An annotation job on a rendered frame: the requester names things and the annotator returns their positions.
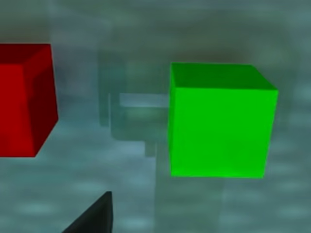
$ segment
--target red cube's side face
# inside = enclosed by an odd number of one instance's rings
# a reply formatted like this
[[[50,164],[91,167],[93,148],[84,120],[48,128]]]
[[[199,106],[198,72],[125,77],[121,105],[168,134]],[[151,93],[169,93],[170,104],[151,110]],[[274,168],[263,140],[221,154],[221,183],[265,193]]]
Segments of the red cube's side face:
[[[58,121],[49,44],[0,44],[0,157],[35,157]]]

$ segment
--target blurry gray background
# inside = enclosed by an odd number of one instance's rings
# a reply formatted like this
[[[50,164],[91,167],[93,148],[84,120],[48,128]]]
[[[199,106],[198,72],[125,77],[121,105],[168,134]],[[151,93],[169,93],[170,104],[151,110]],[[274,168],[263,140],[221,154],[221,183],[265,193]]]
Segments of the blurry gray background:
[[[311,2],[2,0],[0,42],[51,42],[60,120],[0,159],[0,232],[60,233],[113,191],[114,233],[311,233]],[[171,178],[171,61],[252,63],[280,90],[262,180]]]

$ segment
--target black object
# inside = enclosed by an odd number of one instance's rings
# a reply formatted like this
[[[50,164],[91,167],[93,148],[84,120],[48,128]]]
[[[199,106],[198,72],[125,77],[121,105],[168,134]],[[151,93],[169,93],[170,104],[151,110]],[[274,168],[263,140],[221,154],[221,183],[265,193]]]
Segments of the black object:
[[[112,233],[112,192],[104,193],[63,233]]]

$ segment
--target green cube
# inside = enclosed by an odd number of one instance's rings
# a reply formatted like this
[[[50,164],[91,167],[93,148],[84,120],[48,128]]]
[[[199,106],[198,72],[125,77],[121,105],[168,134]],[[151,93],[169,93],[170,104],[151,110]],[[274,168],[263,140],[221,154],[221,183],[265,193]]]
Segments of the green cube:
[[[172,176],[264,176],[278,90],[251,65],[172,63]]]

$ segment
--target green cube's top face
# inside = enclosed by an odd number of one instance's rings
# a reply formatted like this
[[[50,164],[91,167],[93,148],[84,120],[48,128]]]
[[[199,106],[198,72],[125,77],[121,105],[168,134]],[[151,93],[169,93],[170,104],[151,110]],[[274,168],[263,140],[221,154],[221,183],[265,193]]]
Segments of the green cube's top face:
[[[172,63],[171,73],[181,88],[276,90],[252,65]]]

